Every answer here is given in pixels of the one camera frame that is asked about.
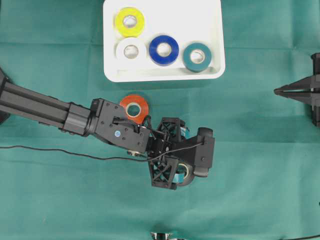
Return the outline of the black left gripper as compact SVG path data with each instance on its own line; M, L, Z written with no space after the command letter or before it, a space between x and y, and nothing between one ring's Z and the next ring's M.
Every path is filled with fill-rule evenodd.
M147 144L148 167L153 187L176 190L193 181L193 167L174 156L175 143L190 139L190 129L180 118L164 117L157 129L153 129L151 117L147 117L147 128L151 130Z

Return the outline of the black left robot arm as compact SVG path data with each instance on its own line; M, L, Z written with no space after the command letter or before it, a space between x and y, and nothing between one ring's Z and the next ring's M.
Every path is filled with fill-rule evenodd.
M103 98L92 101L90 108L64 102L12 83L0 73L0 122L17 115L58 128L63 133L98 140L140 156L148 163L154 187L175 190L194 180L195 165L181 157L199 143L173 148L174 136L130 120L126 110Z

